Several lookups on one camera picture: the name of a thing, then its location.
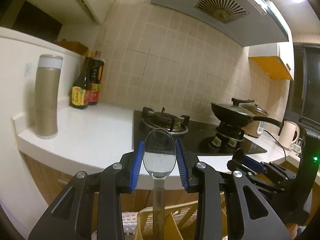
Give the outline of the wooden base cabinet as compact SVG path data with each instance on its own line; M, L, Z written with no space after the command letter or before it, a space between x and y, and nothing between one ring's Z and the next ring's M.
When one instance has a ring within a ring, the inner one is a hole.
M44 165L33 158L23 155L31 176L47 204L50 204L64 188L59 179L70 181L73 177ZM182 190L167 190L165 204L167 206L192 202L198 199L197 193L188 194ZM137 212L152 206L153 194L151 190L136 189L132 194L121 195L121 210Z

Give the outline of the brown box on fridge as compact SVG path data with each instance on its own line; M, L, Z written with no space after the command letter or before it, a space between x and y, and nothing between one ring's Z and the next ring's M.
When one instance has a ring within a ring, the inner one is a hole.
M62 39L61 41L56 41L55 44L79 55L85 55L88 51L88 47L78 41L67 41L66 39Z

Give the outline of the beige plastic utensil basket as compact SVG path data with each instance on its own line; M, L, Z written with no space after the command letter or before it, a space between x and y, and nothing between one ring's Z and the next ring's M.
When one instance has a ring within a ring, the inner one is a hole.
M164 239L195 239L198 202L188 202L165 207ZM152 207L137 214L135 239L153 239Z

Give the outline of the clear plastic spoon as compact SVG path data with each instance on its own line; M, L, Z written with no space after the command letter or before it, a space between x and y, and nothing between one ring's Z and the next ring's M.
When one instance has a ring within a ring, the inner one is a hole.
M165 129L153 129L144 141L143 164L153 179L153 239L164 238L165 180L176 164L176 146Z

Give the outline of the beige thermos bottle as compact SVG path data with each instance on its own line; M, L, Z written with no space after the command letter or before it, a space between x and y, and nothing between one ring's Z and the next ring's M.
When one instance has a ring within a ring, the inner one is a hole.
M63 57L40 55L35 79L35 130L42 139L58 133L57 100Z

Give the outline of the striped woven table mat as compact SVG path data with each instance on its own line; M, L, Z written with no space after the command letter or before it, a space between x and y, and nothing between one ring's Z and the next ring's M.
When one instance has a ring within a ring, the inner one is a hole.
M138 212L122 212L122 221L125 240L134 240L137 228Z

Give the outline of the yellow white wall cabinet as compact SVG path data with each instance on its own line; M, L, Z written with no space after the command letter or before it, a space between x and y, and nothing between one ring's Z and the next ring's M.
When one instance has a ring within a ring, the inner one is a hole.
M294 80L295 59L292 41L250 46L248 57L271 79Z

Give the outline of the soy sauce bottle yellow label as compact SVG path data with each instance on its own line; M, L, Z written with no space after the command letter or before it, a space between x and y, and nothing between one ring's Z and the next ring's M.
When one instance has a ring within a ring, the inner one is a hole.
M92 51L88 50L80 75L72 86L71 106L77 109L86 109L91 95L90 68Z

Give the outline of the grey range hood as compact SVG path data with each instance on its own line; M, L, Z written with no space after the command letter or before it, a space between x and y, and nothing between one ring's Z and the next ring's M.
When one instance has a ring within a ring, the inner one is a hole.
M288 42L291 30L266 0L151 0L211 25L244 47Z

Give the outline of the dark sauce bottle red label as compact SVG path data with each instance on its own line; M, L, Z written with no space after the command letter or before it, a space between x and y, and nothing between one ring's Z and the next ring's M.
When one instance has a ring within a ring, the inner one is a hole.
M101 78L104 70L105 61L101 57L101 51L96 51L92 58L90 70L91 95L89 105L97 105L101 89Z

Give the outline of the black gas stove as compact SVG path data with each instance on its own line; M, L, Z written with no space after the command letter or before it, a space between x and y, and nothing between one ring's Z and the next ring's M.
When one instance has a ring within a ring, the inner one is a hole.
M140 141L153 129L163 128L173 139L181 138L187 152L202 156L233 155L242 148L244 154L261 154L267 150L243 138L241 141L229 139L217 133L216 125L192 121L187 115L174 116L163 108L156 112L144 107L133 114L133 145L137 149Z

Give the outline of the black frying pan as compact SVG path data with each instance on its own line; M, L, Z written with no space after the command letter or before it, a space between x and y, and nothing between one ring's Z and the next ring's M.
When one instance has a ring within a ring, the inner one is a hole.
M252 103L254 100L231 99L232 104L211 103L212 112L224 124L229 126L243 128L253 121L263 121L282 128L282 122L264 116L256 116L247 109L240 107L241 103Z

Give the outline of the white refrigerator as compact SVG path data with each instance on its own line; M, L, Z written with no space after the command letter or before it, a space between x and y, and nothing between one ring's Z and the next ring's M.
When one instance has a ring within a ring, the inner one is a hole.
M1 208L24 238L48 206L16 139L18 133L33 124L35 77L42 54L63 58L58 99L64 105L83 56L19 31L1 28Z

